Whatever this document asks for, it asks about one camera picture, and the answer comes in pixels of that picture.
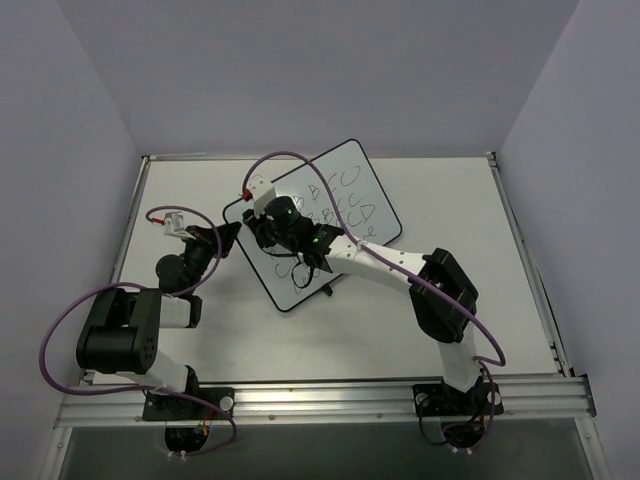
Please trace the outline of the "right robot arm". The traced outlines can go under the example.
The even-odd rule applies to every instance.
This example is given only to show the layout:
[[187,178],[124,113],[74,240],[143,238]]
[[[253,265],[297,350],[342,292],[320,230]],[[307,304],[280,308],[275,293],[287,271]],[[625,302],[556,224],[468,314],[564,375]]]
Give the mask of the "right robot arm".
[[419,328],[437,342],[447,406],[464,413],[479,402],[474,334],[465,332],[478,292],[450,252],[411,253],[367,242],[303,216],[288,196],[275,197],[262,213],[245,210],[243,222],[261,249],[280,247],[311,270],[354,275],[407,296]]

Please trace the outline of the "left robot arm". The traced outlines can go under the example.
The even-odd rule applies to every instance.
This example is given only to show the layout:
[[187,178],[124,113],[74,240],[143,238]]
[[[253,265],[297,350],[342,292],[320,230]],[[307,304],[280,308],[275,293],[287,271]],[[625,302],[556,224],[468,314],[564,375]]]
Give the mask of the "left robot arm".
[[229,255],[240,229],[238,222],[216,230],[190,225],[184,251],[156,263],[156,288],[111,287],[99,293],[77,342],[78,365],[169,391],[166,408],[179,419],[194,417],[202,405],[197,375],[160,351],[159,334],[163,328],[198,326],[202,299],[194,294],[196,285],[212,261]]

